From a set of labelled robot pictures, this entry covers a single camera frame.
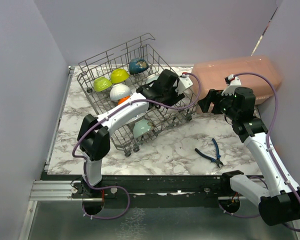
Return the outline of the dark brown bowl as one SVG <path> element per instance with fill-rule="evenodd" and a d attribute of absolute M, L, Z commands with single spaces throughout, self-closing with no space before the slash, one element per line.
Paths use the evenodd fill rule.
<path fill-rule="evenodd" d="M 139 74 L 146 71 L 149 68 L 149 64 L 142 57 L 136 57 L 129 62 L 129 73 L 131 75 Z"/>

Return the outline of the white round bowl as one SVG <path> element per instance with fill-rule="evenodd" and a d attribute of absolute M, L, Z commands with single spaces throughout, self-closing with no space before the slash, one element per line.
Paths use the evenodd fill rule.
<path fill-rule="evenodd" d="M 130 98 L 130 96 L 126 96 L 126 97 L 123 97 L 121 99 L 118 100 L 118 105 L 122 104 L 123 102 L 125 102 L 126 100 L 128 100 Z"/>

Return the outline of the celadon green bowl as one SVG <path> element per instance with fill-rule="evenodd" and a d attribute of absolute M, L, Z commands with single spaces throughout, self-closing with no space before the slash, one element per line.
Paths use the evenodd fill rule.
<path fill-rule="evenodd" d="M 153 123 L 145 118 L 137 121 L 133 127 L 134 138 L 139 138 L 144 134 L 148 133 L 154 127 Z"/>

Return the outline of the grey bowl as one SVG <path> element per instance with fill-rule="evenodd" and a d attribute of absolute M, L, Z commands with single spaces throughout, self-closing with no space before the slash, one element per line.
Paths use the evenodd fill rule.
<path fill-rule="evenodd" d="M 132 91 L 127 85 L 125 85 L 123 83 L 118 83 L 118 84 L 113 85 L 109 96 L 112 101 L 118 101 L 122 98 L 130 96 L 131 94 L 132 94 Z"/>

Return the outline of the yellow-green bowl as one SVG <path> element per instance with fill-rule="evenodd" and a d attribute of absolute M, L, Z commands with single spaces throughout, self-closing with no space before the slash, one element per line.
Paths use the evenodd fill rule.
<path fill-rule="evenodd" d="M 112 84 L 119 84 L 129 78 L 129 73 L 123 68 L 117 68 L 110 74 Z"/>

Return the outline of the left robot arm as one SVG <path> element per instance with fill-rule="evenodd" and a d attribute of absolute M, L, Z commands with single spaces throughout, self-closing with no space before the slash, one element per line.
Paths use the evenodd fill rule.
<path fill-rule="evenodd" d="M 83 118 L 72 156 L 83 159 L 83 191 L 87 196 L 93 198 L 100 193 L 102 159 L 111 149 L 115 131 L 155 106 L 178 111 L 185 109 L 175 106 L 185 97 L 177 90 L 180 80 L 175 72 L 165 69 L 152 84 L 140 86 L 125 102 L 97 117 L 88 114 Z"/>

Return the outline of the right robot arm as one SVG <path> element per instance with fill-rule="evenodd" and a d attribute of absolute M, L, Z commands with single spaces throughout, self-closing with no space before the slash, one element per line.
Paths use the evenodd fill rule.
<path fill-rule="evenodd" d="M 250 180 L 240 171 L 222 175 L 219 189 L 230 196 L 234 192 L 246 197 L 258 207 L 263 221 L 274 226 L 300 219 L 300 186 L 281 162 L 269 138 L 264 122 L 254 115 L 256 97 L 253 90 L 237 87 L 233 93 L 211 89 L 198 101 L 201 111 L 224 114 L 231 119 L 232 129 L 251 152 L 262 172 L 267 188 Z"/>

